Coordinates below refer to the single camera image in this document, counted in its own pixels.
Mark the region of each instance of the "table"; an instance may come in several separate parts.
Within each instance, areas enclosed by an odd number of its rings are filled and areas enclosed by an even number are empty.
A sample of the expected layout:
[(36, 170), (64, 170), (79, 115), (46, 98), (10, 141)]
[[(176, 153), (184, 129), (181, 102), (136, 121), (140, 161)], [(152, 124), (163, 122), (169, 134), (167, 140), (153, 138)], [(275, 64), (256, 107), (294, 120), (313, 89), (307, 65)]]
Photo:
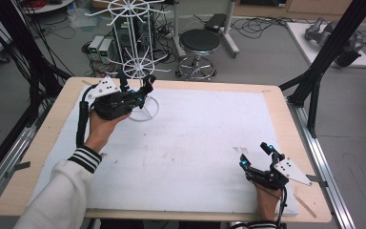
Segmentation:
[(72, 2), (73, 2), (73, 0), (63, 0), (61, 2), (61, 4), (47, 4), (42, 9), (37, 9), (37, 10), (24, 9), (24, 12), (26, 14), (35, 14), (35, 13), (41, 13), (41, 12), (48, 12), (48, 11), (58, 10), (58, 9), (61, 9), (61, 8), (66, 7), (67, 5), (71, 4)]
[[(30, 161), (30, 168), (15, 172), (3, 195), (0, 197), (0, 216), (20, 216), (24, 212), (46, 157), (58, 138), (58, 134), (76, 102), (81, 89), (86, 86), (86, 82), (97, 83), (98, 80), (97, 78), (74, 77), (67, 81), (67, 84), (52, 106), (33, 143), (22, 159), (22, 162)], [(139, 82), (132, 80), (130, 85), (138, 87)], [(155, 88), (263, 94), (281, 153), (288, 157), (296, 158), (298, 167), (305, 174), (314, 174), (283, 94), (276, 86), (156, 81)], [(319, 185), (314, 184), (312, 187), (308, 187), (295, 181), (290, 182), (292, 183), (297, 200), (299, 214), (292, 217), (284, 217), (284, 221), (327, 222), (331, 220), (330, 211)], [(219, 221), (247, 221), (255, 219), (254, 215), (249, 214), (115, 211), (100, 209), (88, 209), (86, 217)]]
[[(307, 61), (312, 64), (317, 57), (317, 54), (320, 52), (322, 48), (321, 45), (318, 45), (314, 40), (306, 40), (305, 39), (305, 30), (310, 28), (312, 24), (305, 23), (296, 23), (296, 22), (287, 22), (287, 27), (290, 31), (291, 36), (295, 40), (298, 47), (301, 49), (302, 54), (304, 54)], [(320, 31), (325, 30), (326, 25), (322, 25)], [(361, 68), (366, 69), (366, 54), (363, 51), (358, 52), (361, 56), (356, 59), (351, 65), (347, 66), (348, 68)], [(338, 65), (333, 62), (332, 67), (338, 67)]]

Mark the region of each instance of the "striped sleeve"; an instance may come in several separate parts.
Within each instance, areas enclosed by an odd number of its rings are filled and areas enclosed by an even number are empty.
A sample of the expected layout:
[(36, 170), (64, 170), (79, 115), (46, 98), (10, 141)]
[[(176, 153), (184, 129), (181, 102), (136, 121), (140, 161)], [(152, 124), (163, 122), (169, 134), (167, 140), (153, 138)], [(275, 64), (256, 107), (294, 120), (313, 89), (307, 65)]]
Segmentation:
[(275, 222), (269, 220), (262, 220), (262, 221), (254, 221), (248, 223), (248, 228), (255, 229), (255, 228), (263, 228), (263, 229), (275, 229)]
[(99, 166), (100, 162), (102, 161), (102, 156), (89, 147), (79, 146), (76, 148), (75, 153), (73, 153), (73, 155), (68, 160), (79, 164), (94, 174), (97, 166)]

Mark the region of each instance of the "black strap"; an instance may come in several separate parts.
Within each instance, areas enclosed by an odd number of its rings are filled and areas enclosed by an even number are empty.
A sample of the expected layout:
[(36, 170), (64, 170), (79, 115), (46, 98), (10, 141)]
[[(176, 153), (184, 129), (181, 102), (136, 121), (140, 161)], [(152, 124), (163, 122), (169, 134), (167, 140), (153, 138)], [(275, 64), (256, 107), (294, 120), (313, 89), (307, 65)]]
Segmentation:
[(317, 176), (307, 175), (307, 178), (310, 181), (317, 182), (321, 188), (329, 187), (328, 181), (324, 181)]
[(4, 176), (5, 178), (11, 178), (14, 174), (14, 172), (22, 169), (29, 168), (31, 166), (31, 163), (29, 161), (23, 162), (21, 164), (16, 164), (13, 166), (13, 168), (10, 171), (5, 172)]

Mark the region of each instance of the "gray floor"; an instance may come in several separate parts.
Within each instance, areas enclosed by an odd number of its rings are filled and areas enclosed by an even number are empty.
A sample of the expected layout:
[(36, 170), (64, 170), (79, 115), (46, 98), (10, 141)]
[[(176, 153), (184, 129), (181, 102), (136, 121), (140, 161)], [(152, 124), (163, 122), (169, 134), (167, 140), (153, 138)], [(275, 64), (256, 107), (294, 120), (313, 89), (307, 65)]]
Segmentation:
[[(67, 15), (64, 11), (42, 16), (42, 23), (58, 22)], [(181, 19), (182, 25), (195, 18)], [(75, 75), (85, 75), (89, 61), (81, 47), (96, 34), (110, 31), (106, 21), (99, 19), (96, 28), (75, 29), (69, 22), (55, 25), (55, 34), (47, 39), (51, 48)], [(199, 23), (190, 28), (201, 27)], [(270, 27), (258, 39), (246, 38), (232, 30), (231, 36), (240, 49), (233, 59), (224, 46), (210, 55), (218, 69), (213, 82), (280, 85), (304, 73), (308, 63), (290, 33), (280, 27)], [(177, 62), (159, 64), (169, 73), (156, 73), (161, 80), (176, 78)], [(284, 92), (290, 95), (294, 89)], [(28, 85), (12, 63), (0, 63), (0, 143), (28, 105)], [(356, 228), (366, 228), (366, 69), (330, 68), (323, 77), (316, 119), (316, 134), (331, 166), (337, 185), (350, 211)], [(16, 218), (0, 217), (0, 228), (11, 228)], [(160, 228), (160, 222), (153, 228)], [(168, 228), (175, 228), (169, 223)], [(330, 223), (290, 223), (290, 228), (337, 228)]]

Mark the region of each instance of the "human hand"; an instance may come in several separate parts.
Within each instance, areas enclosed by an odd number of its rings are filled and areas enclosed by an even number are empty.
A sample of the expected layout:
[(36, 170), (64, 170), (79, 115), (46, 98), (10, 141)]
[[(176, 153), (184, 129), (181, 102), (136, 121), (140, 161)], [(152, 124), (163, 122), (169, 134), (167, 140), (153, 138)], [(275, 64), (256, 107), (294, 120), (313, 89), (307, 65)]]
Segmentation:
[(257, 203), (260, 220), (275, 220), (275, 207), (280, 200), (281, 190), (272, 190), (261, 185), (254, 185), (257, 191)]
[(97, 112), (92, 111), (90, 115), (90, 131), (85, 146), (99, 153), (109, 141), (109, 136), (114, 131), (115, 125), (129, 117), (130, 114), (119, 116), (114, 120), (105, 120)]

